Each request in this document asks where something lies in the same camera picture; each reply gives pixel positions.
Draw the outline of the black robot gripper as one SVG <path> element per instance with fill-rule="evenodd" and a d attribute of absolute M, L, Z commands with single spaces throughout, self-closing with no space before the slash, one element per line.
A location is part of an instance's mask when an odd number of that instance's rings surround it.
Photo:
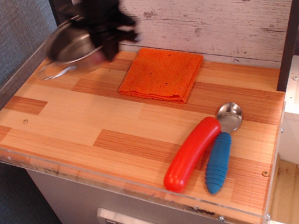
<path fill-rule="evenodd" d="M 120 41 L 138 40 L 133 30 L 136 22 L 120 11 L 119 0 L 80 0 L 78 4 L 63 6 L 62 13 L 74 26 L 88 31 L 92 42 L 102 47 L 108 61 L 118 54 Z"/>

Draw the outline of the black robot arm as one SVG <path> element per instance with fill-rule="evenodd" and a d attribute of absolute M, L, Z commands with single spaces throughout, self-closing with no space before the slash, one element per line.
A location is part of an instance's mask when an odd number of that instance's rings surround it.
<path fill-rule="evenodd" d="M 80 0 L 59 10 L 70 18 L 75 28 L 86 30 L 95 47 L 101 48 L 107 60 L 113 60 L 119 52 L 119 42 L 135 42 L 138 34 L 120 30 L 120 27 L 136 26 L 135 20 L 119 9 L 119 0 Z"/>

